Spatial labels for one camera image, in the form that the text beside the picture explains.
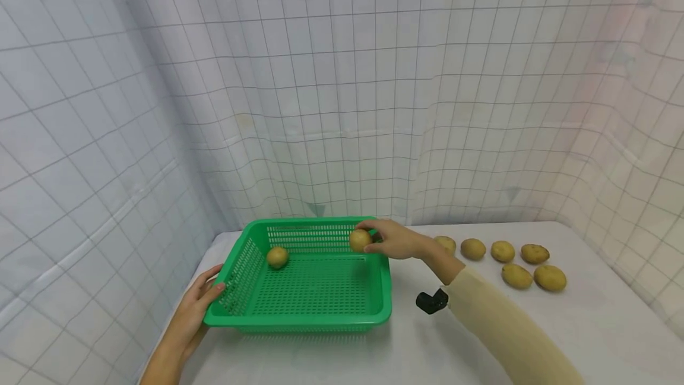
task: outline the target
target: white table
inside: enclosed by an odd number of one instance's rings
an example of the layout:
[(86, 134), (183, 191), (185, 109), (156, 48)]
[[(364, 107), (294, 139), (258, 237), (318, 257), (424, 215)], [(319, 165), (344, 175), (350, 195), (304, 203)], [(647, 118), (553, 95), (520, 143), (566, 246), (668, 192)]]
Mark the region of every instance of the white table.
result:
[[(588, 384), (682, 384), (684, 343), (597, 255), (554, 222), (414, 226), (457, 242), (480, 238), (487, 249), (504, 239), (516, 248), (543, 244), (568, 286), (548, 294), (506, 286), (489, 250), (466, 261), (503, 290), (567, 354)], [(223, 262), (240, 232), (221, 233), (199, 264)], [(527, 267), (517, 254), (515, 261)], [(419, 260), (390, 260), (392, 317), (367, 334), (329, 336), (242, 335), (212, 329), (182, 384), (507, 384), (503, 368), (448, 309), (429, 316), (415, 306), (420, 291), (440, 282)]]

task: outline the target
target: forearm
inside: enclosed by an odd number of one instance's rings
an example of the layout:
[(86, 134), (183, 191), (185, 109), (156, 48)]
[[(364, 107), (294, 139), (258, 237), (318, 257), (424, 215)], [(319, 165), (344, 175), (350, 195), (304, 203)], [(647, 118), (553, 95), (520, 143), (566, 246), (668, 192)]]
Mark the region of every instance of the forearm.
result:
[(183, 365), (183, 351), (175, 350), (162, 340), (150, 357), (140, 385), (178, 385)]
[(465, 264), (453, 255), (449, 255), (444, 247), (426, 236), (423, 240), (423, 252), (420, 258), (444, 285), (454, 281), (454, 278), (465, 268)]
[(514, 384), (584, 384), (527, 313), (473, 269), (462, 270), (446, 292), (451, 312), (480, 339)]

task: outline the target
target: white backdrop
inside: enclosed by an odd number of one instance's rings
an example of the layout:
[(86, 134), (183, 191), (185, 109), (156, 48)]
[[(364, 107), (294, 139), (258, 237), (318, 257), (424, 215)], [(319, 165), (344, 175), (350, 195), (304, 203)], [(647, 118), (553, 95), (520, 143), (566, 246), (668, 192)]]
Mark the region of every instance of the white backdrop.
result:
[(682, 333), (680, 0), (128, 1), (241, 226), (559, 220)]
[(0, 0), (3, 384), (132, 384), (218, 232), (557, 220), (684, 336), (684, 0)]

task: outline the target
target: green plastic basket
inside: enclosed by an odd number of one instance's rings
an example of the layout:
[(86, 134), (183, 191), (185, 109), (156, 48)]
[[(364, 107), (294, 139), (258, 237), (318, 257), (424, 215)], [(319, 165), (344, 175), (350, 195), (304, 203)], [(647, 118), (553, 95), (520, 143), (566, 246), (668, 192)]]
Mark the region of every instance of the green plastic basket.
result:
[[(354, 253), (349, 235), (372, 217), (264, 219), (247, 225), (216, 282), (226, 290), (204, 322), (246, 333), (365, 332), (392, 312), (389, 262)], [(289, 261), (266, 263), (272, 247)]]

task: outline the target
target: yellow potato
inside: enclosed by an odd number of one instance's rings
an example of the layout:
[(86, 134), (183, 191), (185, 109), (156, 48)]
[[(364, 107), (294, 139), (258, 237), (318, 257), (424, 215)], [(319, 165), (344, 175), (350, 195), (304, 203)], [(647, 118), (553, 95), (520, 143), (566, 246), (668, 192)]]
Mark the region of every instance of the yellow potato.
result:
[(530, 264), (540, 264), (549, 259), (549, 250), (541, 245), (525, 244), (520, 249), (520, 256), (525, 262)]
[(543, 264), (534, 270), (534, 281), (542, 289), (559, 292), (568, 285), (565, 273), (552, 264)]
[(468, 238), (461, 242), (461, 254), (470, 260), (480, 260), (487, 253), (487, 247), (477, 238)]
[(439, 242), (439, 244), (444, 247), (447, 253), (454, 255), (456, 253), (456, 241), (451, 239), (448, 236), (436, 236), (435, 241)]
[(490, 249), (492, 257), (501, 263), (508, 263), (515, 257), (515, 249), (508, 241), (496, 241)]
[(268, 254), (266, 254), (266, 262), (273, 269), (282, 268), (289, 258), (290, 255), (283, 247), (273, 247), (269, 250)]
[(356, 251), (357, 253), (363, 253), (363, 249), (366, 245), (369, 245), (372, 242), (371, 235), (368, 231), (364, 231), (364, 229), (356, 229), (349, 235), (349, 246), (352, 251)]
[(519, 264), (504, 264), (501, 268), (503, 281), (514, 289), (525, 290), (532, 285), (532, 275)]

